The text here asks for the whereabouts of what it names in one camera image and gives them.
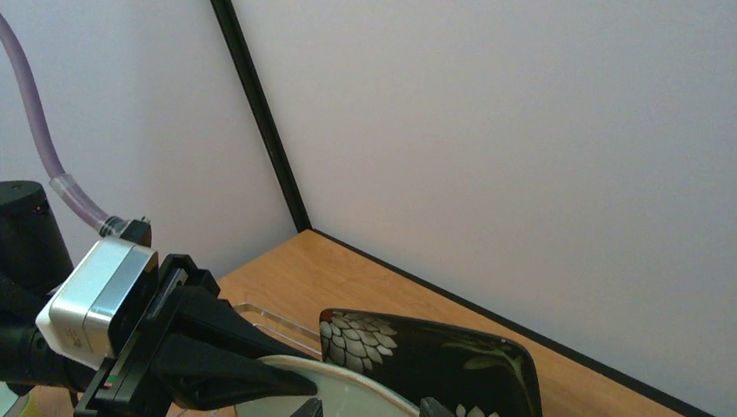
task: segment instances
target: plate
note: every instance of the plate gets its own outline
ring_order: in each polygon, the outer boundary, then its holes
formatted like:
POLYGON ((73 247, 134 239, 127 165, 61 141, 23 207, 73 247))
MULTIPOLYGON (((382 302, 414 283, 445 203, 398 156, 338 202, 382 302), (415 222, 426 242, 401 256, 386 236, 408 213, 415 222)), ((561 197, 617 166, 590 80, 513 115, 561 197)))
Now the plate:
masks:
MULTIPOLYGON (((260 359, 272 367, 296 372, 317 385, 325 417, 416 417, 420 411, 411 402, 368 377, 344 367, 294 356, 274 355, 260 359)), ((286 417, 309 396, 268 397, 236 406, 241 417, 286 417)))

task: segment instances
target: black wall trim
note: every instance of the black wall trim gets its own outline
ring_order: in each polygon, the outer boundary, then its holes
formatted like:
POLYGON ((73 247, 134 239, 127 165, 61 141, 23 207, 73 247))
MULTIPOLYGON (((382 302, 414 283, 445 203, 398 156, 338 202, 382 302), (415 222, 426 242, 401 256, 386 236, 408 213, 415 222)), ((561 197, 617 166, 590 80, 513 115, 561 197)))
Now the black wall trim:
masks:
POLYGON ((609 367, 607 365, 604 365, 603 363, 601 363, 599 361, 595 361, 594 359, 591 359, 591 358, 589 358, 588 356, 586 356, 584 354, 581 354, 579 352, 576 352, 575 350, 571 349, 570 347, 565 347, 565 346, 561 345, 560 343, 558 343, 557 341, 553 341, 553 340, 549 339, 548 337, 543 336, 542 334, 539 334, 539 333, 536 333, 536 332, 530 330, 529 328, 525 328, 525 327, 523 327, 523 326, 521 326, 521 325, 519 325, 519 324, 517 324, 517 323, 515 323, 515 322, 513 322, 513 321, 511 321, 509 319, 505 319, 504 317, 502 317, 502 316, 500 316, 500 315, 498 315, 496 313, 492 313, 491 311, 489 311, 489 310, 487 310, 485 308, 482 308, 482 307, 474 304, 471 301, 465 300, 465 299, 459 297, 458 295, 454 295, 452 293, 449 293, 448 291, 446 291, 446 290, 444 290, 444 289, 442 289, 442 288, 440 288, 440 287, 438 287, 436 285, 433 285, 433 284, 431 284, 431 283, 429 283, 427 281, 424 281, 423 279, 421 279, 421 278, 419 278, 419 277, 417 277, 415 275, 412 275, 412 274, 410 274, 407 271, 404 271, 402 269, 399 269, 398 267, 395 267, 394 265, 391 265, 389 263, 386 263, 385 261, 382 261, 381 259, 378 259, 375 256, 369 255, 366 252, 363 252, 362 250, 360 250, 359 248, 355 248, 355 247, 347 244, 346 242, 343 242, 343 241, 341 241, 339 239, 336 239, 335 237, 333 237, 331 235, 328 235, 327 233, 324 233, 324 232, 322 232, 320 230, 317 230, 317 229, 315 230, 315 232, 317 234, 322 235, 322 236, 330 239, 331 241, 333 241, 333 242, 335 242, 335 243, 343 246, 344 248, 347 248, 347 249, 349 249, 349 250, 357 253, 358 255, 361 255, 364 258, 369 259, 370 261, 374 261, 374 262, 378 263, 379 265, 385 267, 386 269, 388 269, 388 270, 390 270, 392 272, 395 272, 395 273, 397 273, 397 274, 399 274, 399 275, 401 275, 401 276, 409 279, 410 281, 416 282, 416 283, 422 285, 423 287, 425 287, 425 288, 427 288, 427 289, 429 289, 431 291, 434 291, 437 294, 442 295, 442 296, 450 299, 451 301, 454 301, 454 302, 462 305, 465 308, 468 308, 469 310, 472 310, 472 311, 474 311, 474 312, 476 312, 476 313, 478 313, 480 315, 483 315, 484 317, 486 317, 486 318, 488 318, 488 319, 490 319, 492 321, 496 321, 497 323, 501 324, 505 328, 509 328, 510 330, 513 330, 516 333, 519 333, 519 334, 527 337, 528 339, 531 339, 533 341, 536 341, 536 342, 540 343, 542 346, 544 346, 546 348, 549 348, 551 350, 554 350, 555 352, 557 352, 559 354, 562 354, 563 356, 566 356, 567 358, 580 363, 584 367, 588 367, 588 368, 594 370, 595 372, 597 372, 599 374, 602 374, 602 375, 608 377, 609 379, 611 379, 613 381, 616 381, 617 383, 619 383, 619 384, 621 384, 621 385, 623 385, 625 387, 628 387, 629 389, 632 389, 636 393, 642 394, 642 395, 648 397, 649 399, 651 399, 653 401, 659 402, 663 406, 670 408, 671 410, 675 411, 676 413, 680 413, 680 414, 688 415, 688 416, 700 416, 700 417, 701 416, 707 416, 707 417, 710 416, 710 417, 713 417, 711 414, 709 414, 709 413, 707 413, 707 412, 705 412, 703 410, 700 410, 699 408, 694 407, 694 406, 686 403, 685 401, 679 400, 679 399, 673 397, 672 395, 666 394, 666 393, 662 392, 661 390, 659 390, 659 389, 657 389, 655 387, 651 387, 651 386, 649 386, 648 384, 646 384, 644 382, 638 381, 635 378, 633 378, 633 377, 631 377, 631 376, 629 376, 627 374, 624 374, 624 373, 622 373, 622 372, 620 372, 620 371, 618 371, 618 370, 616 370, 616 369, 614 369, 612 367, 609 367))
POLYGON ((302 196, 300 195, 297 182, 292 168, 289 166, 287 154, 282 146, 282 139, 276 130, 274 117, 271 115, 269 104, 266 102, 266 96, 263 94, 261 82, 256 74, 256 66, 251 59, 249 47, 243 37, 241 24, 238 22, 236 11, 233 9, 233 3, 230 0, 210 0, 212 8, 217 16, 217 22, 220 24, 222 35, 225 37, 225 43, 230 50, 230 56, 236 65, 238 77, 241 79, 243 91, 249 99, 251 111, 253 111, 256 124, 261 132, 263 144, 269 152, 271 165, 274 167, 276 178, 279 180, 279 186, 282 188, 284 199, 289 206, 289 212, 292 214, 292 220, 295 222, 297 232, 312 228, 307 216, 307 209, 304 207, 302 196))

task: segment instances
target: wooden table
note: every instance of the wooden table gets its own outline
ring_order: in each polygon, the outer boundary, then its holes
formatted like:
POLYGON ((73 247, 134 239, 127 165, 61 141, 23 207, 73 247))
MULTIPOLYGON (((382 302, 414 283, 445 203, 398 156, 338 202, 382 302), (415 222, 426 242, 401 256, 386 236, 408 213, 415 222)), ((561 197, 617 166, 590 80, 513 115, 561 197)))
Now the wooden table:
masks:
MULTIPOLYGON (((315 232, 302 232, 219 284, 221 297, 233 304, 251 302, 314 331, 318 330, 318 316, 324 308, 352 308, 441 321, 517 341, 533 356, 547 417, 678 415, 315 232)), ((300 340, 320 348, 317 342, 300 340)), ((70 415, 65 395, 61 398, 53 388, 37 391, 41 408, 62 413, 56 415, 70 415), (59 408, 64 405, 66 412, 59 408)), ((232 409, 217 415, 233 415, 232 409)))

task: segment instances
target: white flower pattern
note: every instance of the white flower pattern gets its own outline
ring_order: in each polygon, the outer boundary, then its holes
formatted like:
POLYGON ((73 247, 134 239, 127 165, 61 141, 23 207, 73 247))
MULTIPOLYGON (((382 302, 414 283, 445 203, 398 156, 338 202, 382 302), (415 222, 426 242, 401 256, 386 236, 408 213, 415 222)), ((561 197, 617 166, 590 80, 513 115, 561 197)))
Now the white flower pattern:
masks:
POLYGON ((392 356, 396 331, 387 321, 358 313, 334 311, 329 321, 320 322, 322 353, 326 362, 363 374, 392 356))
MULTIPOLYGON (((458 404, 458 407, 455 408, 455 415, 457 417, 486 417, 478 407, 471 408, 471 411, 466 414, 466 408, 462 404, 458 404)), ((499 414, 491 413, 488 417, 499 417, 499 414)))

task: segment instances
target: purple tube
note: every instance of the purple tube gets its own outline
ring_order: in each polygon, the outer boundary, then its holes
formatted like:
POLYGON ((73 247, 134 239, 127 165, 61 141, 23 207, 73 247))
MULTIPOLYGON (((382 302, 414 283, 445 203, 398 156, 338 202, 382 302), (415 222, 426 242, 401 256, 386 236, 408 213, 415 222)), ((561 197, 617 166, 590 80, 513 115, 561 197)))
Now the purple tube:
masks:
POLYGON ((80 219, 99 231, 108 219, 108 215, 64 171, 62 162, 59 161, 59 156, 56 154, 54 143, 51 141, 49 126, 46 124, 46 116, 41 105, 41 97, 38 95, 38 88, 36 87, 36 81, 33 79, 28 59, 23 53, 18 38, 2 13, 0 13, 0 42, 8 53, 10 65, 16 74, 23 106, 28 117, 30 133, 33 136, 38 155, 41 157, 41 163, 49 178, 51 178, 52 187, 80 219))

